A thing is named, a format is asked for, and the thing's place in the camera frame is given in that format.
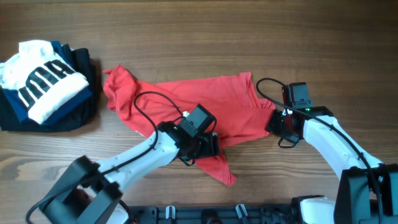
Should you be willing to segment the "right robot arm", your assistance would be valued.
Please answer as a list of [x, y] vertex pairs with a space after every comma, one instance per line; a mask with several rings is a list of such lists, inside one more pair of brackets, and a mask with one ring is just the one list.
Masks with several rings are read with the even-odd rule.
[[397, 223], [397, 164], [366, 152], [326, 107], [274, 110], [266, 131], [292, 147], [306, 141], [340, 181], [335, 200], [293, 198], [291, 223]]

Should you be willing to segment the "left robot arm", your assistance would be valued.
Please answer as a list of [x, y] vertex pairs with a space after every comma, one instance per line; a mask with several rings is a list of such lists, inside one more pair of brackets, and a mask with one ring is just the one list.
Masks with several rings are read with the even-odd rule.
[[74, 160], [39, 204], [51, 223], [126, 223], [123, 193], [153, 170], [180, 159], [190, 166], [196, 159], [219, 153], [218, 135], [207, 125], [161, 122], [145, 141], [109, 159], [86, 156]]

